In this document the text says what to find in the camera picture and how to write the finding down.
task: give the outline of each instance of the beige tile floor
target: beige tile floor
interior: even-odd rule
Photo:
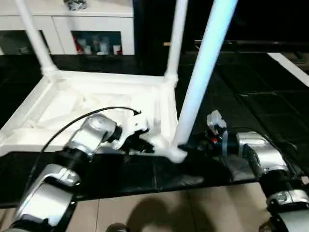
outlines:
[[[256,232],[267,221],[257,183],[80,202],[67,232],[105,232],[111,224],[131,232]],[[0,211],[0,231],[14,209]]]

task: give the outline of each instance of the wire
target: wire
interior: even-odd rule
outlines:
[[[137,110],[134,110],[132,108],[129,108],[129,107],[125,107],[125,106],[110,106],[110,107],[105,107],[105,108],[101,108],[101,109],[97,109],[97,110],[94,110],[94,111],[91,111],[87,114],[84,114],[76,119],[74,119],[73,121],[71,121],[70,123],[68,123],[67,125],[65,125],[63,128],[61,128],[56,134],[54,134],[50,140],[48,140],[48,142],[44,145],[44,147],[42,148],[41,150],[41,153],[37,156],[36,160],[34,161],[34,165],[32,166],[32,169],[30,171],[30,174],[29,174],[29,178],[28,178],[28,181],[26,183],[26,187],[25,187],[25,191],[28,189],[30,183],[32,182],[32,177],[33,177],[33,174],[37,168],[37,165],[38,165],[38,162],[42,156],[42,154],[45,152],[45,150],[47,149],[47,147],[50,145],[50,143],[58,136],[60,135],[65,129],[67,129],[69,126],[73,125],[75,122],[85,118],[85,117],[88,117],[90,115],[93,115],[95,113],[99,113],[99,112],[102,112],[102,111],[106,111],[106,110],[112,110],[112,109],[124,109],[124,110],[131,110],[133,111],[134,115],[138,115],[140,114],[139,111]]]

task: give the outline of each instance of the white cabinet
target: white cabinet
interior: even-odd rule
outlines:
[[[0,1],[0,55],[31,53],[15,1]],[[26,1],[51,54],[134,54],[132,0],[87,0],[80,11],[63,0]]]
[[[34,24],[49,48],[51,54],[63,54],[54,22],[51,16],[34,16]],[[32,46],[19,16],[0,16],[1,55],[31,54]]]
[[[65,54],[78,54],[80,49],[97,54],[105,45],[108,54],[119,49],[123,55],[134,54],[133,18],[54,16],[53,20]]]

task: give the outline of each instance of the cabinet door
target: cabinet door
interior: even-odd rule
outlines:
[[[134,54],[133,18],[54,16],[65,54]]]
[[[56,28],[50,16],[34,16],[39,30],[51,54],[63,54]],[[0,16],[0,55],[33,54],[25,26],[19,16]]]

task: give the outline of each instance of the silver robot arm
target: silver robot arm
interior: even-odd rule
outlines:
[[[15,222],[6,232],[64,232],[77,205],[76,187],[103,142],[124,141],[134,146],[138,138],[122,136],[122,128],[102,114],[89,116],[74,133],[55,163],[47,165],[24,195]],[[151,149],[151,145],[142,141]]]
[[[216,141],[217,154],[229,168],[227,157],[238,154],[247,160],[267,198],[271,213],[260,232],[309,231],[309,196],[299,177],[291,174],[281,152],[256,132],[229,133],[218,111],[207,117],[209,141]]]

